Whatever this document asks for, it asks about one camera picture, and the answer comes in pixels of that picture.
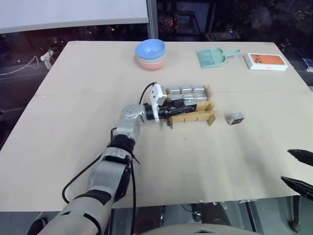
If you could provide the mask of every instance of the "blue bowl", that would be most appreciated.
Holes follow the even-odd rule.
[[[144,60],[155,60],[165,54],[165,43],[159,39],[148,39],[136,47],[136,55]]]

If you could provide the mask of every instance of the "phone box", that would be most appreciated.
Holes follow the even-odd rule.
[[[251,70],[284,71],[288,68],[287,63],[280,55],[247,53],[244,59]]]

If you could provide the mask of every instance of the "pink bowl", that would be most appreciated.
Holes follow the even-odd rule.
[[[158,70],[159,68],[162,67],[162,65],[164,64],[164,59],[160,60],[159,62],[156,63],[146,63],[141,61],[139,58],[137,58],[137,62],[145,69],[147,70]]]

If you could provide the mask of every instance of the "mint dustpan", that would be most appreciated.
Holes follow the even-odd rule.
[[[223,52],[218,47],[197,51],[202,68],[221,67],[226,62],[228,56],[238,55],[239,53],[239,49]]]

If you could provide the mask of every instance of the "stacked bowls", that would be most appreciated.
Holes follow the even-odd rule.
[[[164,64],[165,43],[159,39],[148,39],[136,47],[137,62],[147,70],[158,70]]]

